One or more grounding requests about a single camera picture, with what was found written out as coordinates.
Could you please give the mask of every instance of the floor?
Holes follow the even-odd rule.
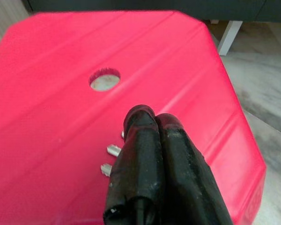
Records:
[[[216,44],[226,25],[208,25]],[[254,225],[281,225],[281,23],[243,23],[222,61],[267,164]]]

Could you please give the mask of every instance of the red plastic stool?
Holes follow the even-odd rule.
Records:
[[[89,82],[120,77],[108,91]],[[0,224],[103,224],[103,163],[137,104],[183,123],[235,224],[266,166],[206,26],[184,14],[38,14],[0,44]]]

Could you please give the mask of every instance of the red stool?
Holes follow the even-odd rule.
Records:
[[[112,74],[108,91],[89,82]],[[38,14],[0,44],[0,224],[103,224],[123,119],[176,115],[235,224],[256,216],[266,165],[206,26],[178,12]]]

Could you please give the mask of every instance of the plastic surface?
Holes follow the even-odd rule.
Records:
[[[120,82],[90,88],[102,68]],[[39,14],[0,44],[0,224],[103,224],[100,165],[134,105],[179,118],[235,224],[260,206],[266,166],[206,26],[177,12]]]

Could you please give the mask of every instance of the hole in stool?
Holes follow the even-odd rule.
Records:
[[[120,81],[120,73],[113,68],[102,68],[89,79],[89,85],[96,91],[107,91]]]

